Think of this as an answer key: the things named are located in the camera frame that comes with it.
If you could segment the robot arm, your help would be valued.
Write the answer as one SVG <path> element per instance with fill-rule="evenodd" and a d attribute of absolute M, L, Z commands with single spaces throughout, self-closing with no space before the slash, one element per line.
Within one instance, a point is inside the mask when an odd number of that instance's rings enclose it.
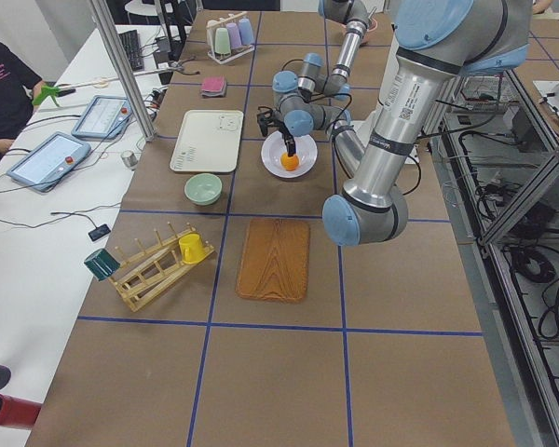
<path fill-rule="evenodd" d="M 320 54 L 309 52 L 302 59 L 298 74 L 282 70 L 274 75 L 272 90 L 277 95 L 300 93 L 307 101 L 317 94 L 344 101 L 349 94 L 353 62 L 372 26 L 373 13 L 362 1 L 319 1 L 318 13 L 323 19 L 343 26 L 337 59 L 330 66 Z"/>
<path fill-rule="evenodd" d="M 277 128 L 289 151 L 295 150 L 297 138 L 324 131 L 348 175 L 341 192 L 323 205 L 327 235 L 339 246 L 387 241 L 407 224 L 407 205 L 396 181 L 443 85 L 456 76 L 495 75 L 522 64 L 532 5 L 402 2 L 394 24 L 398 70 L 367 142 L 343 109 L 316 104 L 312 97 L 345 93 L 370 13 L 361 1 L 322 1 L 319 12 L 346 28 L 333 70 L 322 74 L 321 59 L 308 54 L 299 73 L 275 74 L 274 105 L 257 116 L 258 125 L 262 131 Z"/>

